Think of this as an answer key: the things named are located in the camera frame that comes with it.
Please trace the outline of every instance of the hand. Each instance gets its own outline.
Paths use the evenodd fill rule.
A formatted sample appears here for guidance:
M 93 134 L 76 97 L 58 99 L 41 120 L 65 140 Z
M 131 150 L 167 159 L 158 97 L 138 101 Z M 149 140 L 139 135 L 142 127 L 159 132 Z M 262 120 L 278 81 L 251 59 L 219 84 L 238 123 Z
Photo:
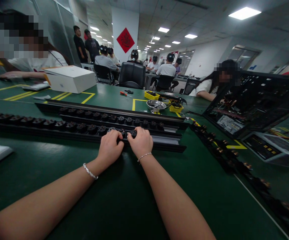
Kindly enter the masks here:
M 133 138 L 131 134 L 128 133 L 127 139 L 132 151 L 139 159 L 143 155 L 151 152 L 153 140 L 148 130 L 144 130 L 142 127 L 136 127 L 135 130 L 137 131 L 136 138 Z
M 120 141 L 117 145 L 118 138 L 122 139 L 122 134 L 117 130 L 111 130 L 101 138 L 99 153 L 96 159 L 104 163 L 106 167 L 109 167 L 118 159 L 125 145 L 123 141 Z
M 1 78 L 30 78 L 30 72 L 11 71 L 0 75 Z

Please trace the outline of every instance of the screwdriver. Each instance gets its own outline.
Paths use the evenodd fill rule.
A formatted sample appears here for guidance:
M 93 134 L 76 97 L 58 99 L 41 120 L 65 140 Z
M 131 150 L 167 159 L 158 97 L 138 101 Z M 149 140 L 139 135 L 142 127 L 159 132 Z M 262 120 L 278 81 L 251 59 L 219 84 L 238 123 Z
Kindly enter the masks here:
M 120 94 L 121 95 L 126 95 L 126 96 L 128 96 L 128 97 L 131 97 L 132 98 L 132 96 L 129 96 L 129 95 L 127 95 L 126 93 L 124 93 L 124 92 L 120 92 Z

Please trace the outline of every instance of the office chair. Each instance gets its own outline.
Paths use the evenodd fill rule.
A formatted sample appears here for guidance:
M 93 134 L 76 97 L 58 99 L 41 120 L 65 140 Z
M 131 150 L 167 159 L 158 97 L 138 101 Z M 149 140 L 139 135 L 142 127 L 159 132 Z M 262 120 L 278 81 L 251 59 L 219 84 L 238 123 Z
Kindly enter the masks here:
M 111 73 L 110 68 L 94 64 L 95 73 L 98 79 L 98 83 L 112 84 L 114 77 Z
M 161 92 L 162 90 L 168 90 L 171 87 L 171 82 L 173 79 L 174 76 L 160 75 L 155 90 L 158 92 Z
M 120 70 L 119 83 L 116 86 L 143 89 L 145 86 L 145 66 L 123 62 Z

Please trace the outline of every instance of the sign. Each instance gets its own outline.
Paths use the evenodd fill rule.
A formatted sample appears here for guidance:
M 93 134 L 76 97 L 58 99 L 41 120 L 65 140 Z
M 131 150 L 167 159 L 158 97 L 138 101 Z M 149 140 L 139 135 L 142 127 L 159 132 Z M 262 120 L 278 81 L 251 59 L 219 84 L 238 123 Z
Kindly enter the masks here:
M 122 31 L 117 38 L 117 41 L 125 53 L 135 44 L 127 28 Z

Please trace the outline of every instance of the ceiling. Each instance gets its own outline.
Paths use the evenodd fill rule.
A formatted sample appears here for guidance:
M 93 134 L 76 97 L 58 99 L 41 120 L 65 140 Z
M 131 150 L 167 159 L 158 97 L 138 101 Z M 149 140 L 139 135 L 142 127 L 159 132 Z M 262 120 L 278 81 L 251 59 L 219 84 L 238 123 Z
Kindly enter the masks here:
M 97 34 L 108 41 L 113 40 L 111 6 L 139 12 L 139 49 L 143 51 L 153 36 L 160 37 L 149 53 L 159 48 L 166 51 L 165 45 L 171 45 L 168 50 L 172 51 L 231 36 L 289 50 L 289 0 L 185 0 L 207 10 L 176 0 L 80 1 L 86 5 L 89 25 L 97 27 Z M 245 20 L 228 16 L 246 6 L 262 13 Z M 159 32 L 160 27 L 170 31 Z M 188 39 L 187 34 L 198 37 Z

